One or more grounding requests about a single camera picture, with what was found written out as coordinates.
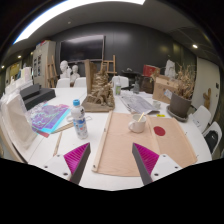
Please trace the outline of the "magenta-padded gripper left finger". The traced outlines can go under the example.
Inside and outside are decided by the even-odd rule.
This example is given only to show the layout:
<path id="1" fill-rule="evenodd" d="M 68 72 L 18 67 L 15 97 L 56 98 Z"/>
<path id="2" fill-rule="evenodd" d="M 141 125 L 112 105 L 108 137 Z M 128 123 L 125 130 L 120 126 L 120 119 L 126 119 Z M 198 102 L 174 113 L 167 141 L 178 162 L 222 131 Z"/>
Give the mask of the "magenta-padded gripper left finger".
<path id="1" fill-rule="evenodd" d="M 74 184 L 79 184 L 90 152 L 90 144 L 85 143 L 65 155 L 53 156 L 43 165 L 43 169 Z"/>

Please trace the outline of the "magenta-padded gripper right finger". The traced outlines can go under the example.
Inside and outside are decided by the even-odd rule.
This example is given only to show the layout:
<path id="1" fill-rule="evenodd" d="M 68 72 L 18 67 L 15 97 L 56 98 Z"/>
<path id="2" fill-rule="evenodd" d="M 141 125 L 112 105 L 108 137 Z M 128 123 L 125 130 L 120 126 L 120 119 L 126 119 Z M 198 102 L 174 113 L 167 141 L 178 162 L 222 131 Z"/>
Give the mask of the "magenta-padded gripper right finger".
<path id="1" fill-rule="evenodd" d="M 134 143 L 132 146 L 132 154 L 139 169 L 143 185 L 181 170 L 181 167 L 167 154 L 158 155 L 137 143 Z"/>

